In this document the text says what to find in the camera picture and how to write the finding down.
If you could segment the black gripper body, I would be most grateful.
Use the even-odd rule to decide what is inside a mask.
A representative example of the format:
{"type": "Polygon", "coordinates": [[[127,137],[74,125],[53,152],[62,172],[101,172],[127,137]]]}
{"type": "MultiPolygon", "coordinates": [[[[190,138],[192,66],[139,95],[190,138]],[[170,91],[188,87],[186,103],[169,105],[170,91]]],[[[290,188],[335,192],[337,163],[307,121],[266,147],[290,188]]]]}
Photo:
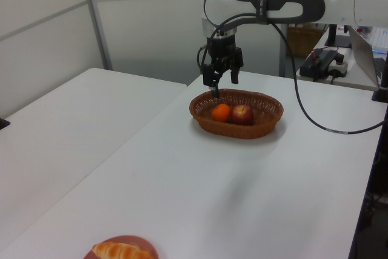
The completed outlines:
{"type": "Polygon", "coordinates": [[[208,52],[211,64],[217,73],[224,73],[236,64],[235,35],[223,36],[222,38],[207,38],[208,52]]]}

